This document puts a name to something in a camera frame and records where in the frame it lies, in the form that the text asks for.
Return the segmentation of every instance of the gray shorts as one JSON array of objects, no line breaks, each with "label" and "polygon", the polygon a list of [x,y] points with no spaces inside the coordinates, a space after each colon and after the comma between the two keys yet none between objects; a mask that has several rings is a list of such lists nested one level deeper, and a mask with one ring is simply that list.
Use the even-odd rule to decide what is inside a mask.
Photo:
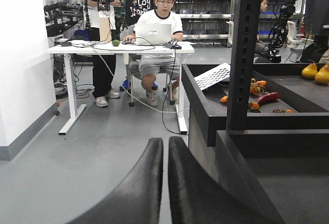
[{"label": "gray shorts", "polygon": [[176,79],[179,77],[179,60],[176,59],[174,66],[174,58],[143,59],[139,63],[139,71],[141,77],[147,74],[156,76],[159,72],[163,72],[172,76],[172,79]]}]

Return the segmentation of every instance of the white desk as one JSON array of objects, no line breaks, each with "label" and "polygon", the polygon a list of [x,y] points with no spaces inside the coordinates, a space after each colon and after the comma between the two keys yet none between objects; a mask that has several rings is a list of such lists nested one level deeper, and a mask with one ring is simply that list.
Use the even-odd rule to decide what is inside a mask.
[{"label": "white desk", "polygon": [[[81,41],[73,41],[73,44],[78,44]],[[86,104],[81,104],[77,107],[77,98],[75,92],[75,85],[74,85],[74,75],[73,75],[73,67],[72,67],[72,59],[70,54],[97,54],[106,55],[106,54],[123,54],[123,62],[125,65],[129,63],[129,53],[136,53],[136,54],[163,54],[163,53],[171,53],[173,49],[164,48],[162,46],[156,46],[152,49],[152,46],[137,46],[137,45],[122,45],[120,44],[118,47],[114,47],[111,43],[107,44],[99,44],[93,49],[90,47],[83,47],[82,45],[75,46],[55,46],[52,48],[47,49],[48,53],[62,53],[64,54],[64,64],[65,64],[65,73],[66,73],[66,81],[67,81],[67,90],[68,90],[68,99],[69,99],[69,110],[70,110],[70,119],[66,122],[63,128],[59,131],[59,135],[66,135],[70,128],[74,125],[76,120],[82,114],[82,112],[86,109]],[[194,53],[194,48],[190,44],[183,44],[181,45],[181,49],[176,50],[176,54],[185,54],[185,53]],[[179,125],[179,132],[181,134],[187,133],[187,126],[184,118],[184,112],[180,111],[184,109],[184,88],[180,83],[179,86],[179,102],[176,105],[176,110],[178,111],[178,125]]]}]

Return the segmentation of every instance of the sneakers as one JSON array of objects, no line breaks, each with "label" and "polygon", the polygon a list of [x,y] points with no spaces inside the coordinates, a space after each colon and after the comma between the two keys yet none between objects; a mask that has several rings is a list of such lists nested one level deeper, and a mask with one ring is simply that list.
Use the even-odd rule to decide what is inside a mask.
[{"label": "sneakers", "polygon": [[128,81],[128,79],[125,79],[122,83],[122,85],[120,86],[120,91],[124,91],[124,89],[127,89],[130,87],[130,81]]},{"label": "sneakers", "polygon": [[178,100],[178,87],[176,89],[173,89],[173,101],[177,101]]},{"label": "sneakers", "polygon": [[152,89],[153,90],[157,90],[158,89],[158,85],[156,83],[153,83]]},{"label": "sneakers", "polygon": [[156,106],[159,105],[159,101],[158,101],[158,99],[156,98],[155,93],[147,93],[147,92],[146,92],[146,97],[147,97],[147,99],[148,99],[148,105],[149,105],[149,106],[156,107]]},{"label": "sneakers", "polygon": [[121,96],[121,94],[117,93],[117,92],[114,92],[113,89],[110,89],[108,91],[108,93],[105,95],[105,97],[111,98],[111,99],[120,98],[120,96]]},{"label": "sneakers", "polygon": [[[122,82],[122,85],[120,86],[120,91],[124,91],[124,89],[130,88],[130,85],[131,85],[131,82],[128,81],[128,79],[125,79]],[[152,89],[153,90],[157,90],[158,89],[158,85],[156,83],[153,83]]]},{"label": "sneakers", "polygon": [[108,106],[108,103],[107,103],[105,97],[97,97],[95,102],[98,107],[107,107]]}]

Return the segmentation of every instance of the metal post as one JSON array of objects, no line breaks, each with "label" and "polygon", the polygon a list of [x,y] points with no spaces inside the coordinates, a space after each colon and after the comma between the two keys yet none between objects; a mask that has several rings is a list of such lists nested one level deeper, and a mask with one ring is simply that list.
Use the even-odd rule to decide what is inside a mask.
[{"label": "metal post", "polygon": [[235,0],[226,130],[246,125],[261,0]]}]

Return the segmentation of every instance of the white sneakers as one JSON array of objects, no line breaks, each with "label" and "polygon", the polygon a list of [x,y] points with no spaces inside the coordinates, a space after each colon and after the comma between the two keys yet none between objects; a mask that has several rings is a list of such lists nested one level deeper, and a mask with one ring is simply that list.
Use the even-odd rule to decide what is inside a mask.
[{"label": "white sneakers", "polygon": [[110,89],[108,93],[105,95],[105,97],[97,97],[95,102],[96,106],[98,107],[108,107],[108,103],[106,101],[106,98],[116,99],[121,96],[120,93],[114,92],[113,89]]},{"label": "white sneakers", "polygon": [[107,107],[108,106],[108,103],[107,103],[105,97],[97,97],[95,101],[96,101],[96,106],[98,106],[98,107]]},{"label": "white sneakers", "polygon": [[173,89],[172,90],[172,98],[173,98],[173,101],[177,101],[178,100],[178,87],[176,89]]},{"label": "white sneakers", "polygon": [[146,92],[146,97],[147,97],[147,99],[148,99],[148,105],[149,105],[149,106],[156,107],[156,106],[159,105],[159,101],[158,101],[158,99],[156,98],[155,93],[147,93],[147,92]]},{"label": "white sneakers", "polygon": [[121,94],[120,93],[117,93],[117,92],[114,92],[113,89],[110,89],[108,91],[108,93],[105,95],[105,97],[111,98],[111,99],[120,98],[120,96],[121,96]]}]

